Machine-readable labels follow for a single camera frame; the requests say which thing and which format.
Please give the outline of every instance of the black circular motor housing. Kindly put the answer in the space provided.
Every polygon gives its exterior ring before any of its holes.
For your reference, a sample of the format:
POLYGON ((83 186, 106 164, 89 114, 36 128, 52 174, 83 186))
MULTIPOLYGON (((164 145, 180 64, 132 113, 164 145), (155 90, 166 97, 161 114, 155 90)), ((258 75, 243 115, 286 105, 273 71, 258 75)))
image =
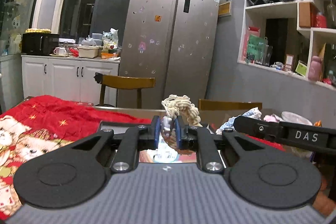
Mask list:
POLYGON ((247 152, 232 167, 229 180, 244 199, 272 209, 313 203, 321 186, 312 163, 275 149, 247 152))
POLYGON ((13 183, 23 203, 65 208, 94 196, 105 183, 105 171, 90 152, 63 149, 24 163, 13 183))

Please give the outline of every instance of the cabinet door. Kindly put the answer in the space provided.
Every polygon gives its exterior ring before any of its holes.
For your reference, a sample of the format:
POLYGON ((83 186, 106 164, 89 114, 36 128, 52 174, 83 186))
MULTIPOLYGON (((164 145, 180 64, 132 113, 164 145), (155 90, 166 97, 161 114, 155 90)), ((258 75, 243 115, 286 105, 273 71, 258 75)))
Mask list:
POLYGON ((49 59, 49 95, 80 101, 80 61, 49 59))
POLYGON ((24 97, 48 95, 48 59, 22 57, 24 97))
MULTIPOLYGON (((119 64, 106 62, 82 61, 83 77, 81 77, 81 102, 99 104, 101 85, 95 79, 96 72, 105 75, 118 75, 119 64)), ((117 90, 106 87, 105 104, 116 106, 117 90)))

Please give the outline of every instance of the refrigerator door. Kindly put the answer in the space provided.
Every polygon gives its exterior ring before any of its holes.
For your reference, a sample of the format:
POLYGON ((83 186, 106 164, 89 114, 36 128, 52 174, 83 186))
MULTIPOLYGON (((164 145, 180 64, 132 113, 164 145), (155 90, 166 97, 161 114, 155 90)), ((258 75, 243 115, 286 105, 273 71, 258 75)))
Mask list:
MULTIPOLYGON (((142 108, 161 108, 168 67, 176 0, 130 0, 119 75, 155 77, 142 90, 142 108)), ((137 107, 136 90, 118 90, 117 106, 137 107)))
POLYGON ((219 0, 178 0, 164 97, 205 96, 215 42, 219 0))

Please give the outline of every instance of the red blanket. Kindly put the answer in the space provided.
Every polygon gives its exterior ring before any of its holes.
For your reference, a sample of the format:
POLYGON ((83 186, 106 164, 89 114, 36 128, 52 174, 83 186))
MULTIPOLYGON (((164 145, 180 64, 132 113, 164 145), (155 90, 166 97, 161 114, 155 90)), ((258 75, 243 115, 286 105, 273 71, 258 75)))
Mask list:
POLYGON ((151 122, 49 95, 34 97, 1 115, 0 219, 5 220, 21 207, 12 177, 22 163, 95 133, 101 120, 151 122))

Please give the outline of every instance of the microwave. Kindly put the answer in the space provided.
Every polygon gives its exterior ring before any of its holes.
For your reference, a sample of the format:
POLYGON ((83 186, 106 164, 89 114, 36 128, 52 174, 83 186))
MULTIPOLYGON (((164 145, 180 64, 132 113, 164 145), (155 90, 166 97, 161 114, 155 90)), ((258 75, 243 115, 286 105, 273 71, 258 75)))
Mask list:
POLYGON ((24 33, 22 35, 22 53, 28 55, 49 55, 59 45, 59 34, 24 33))

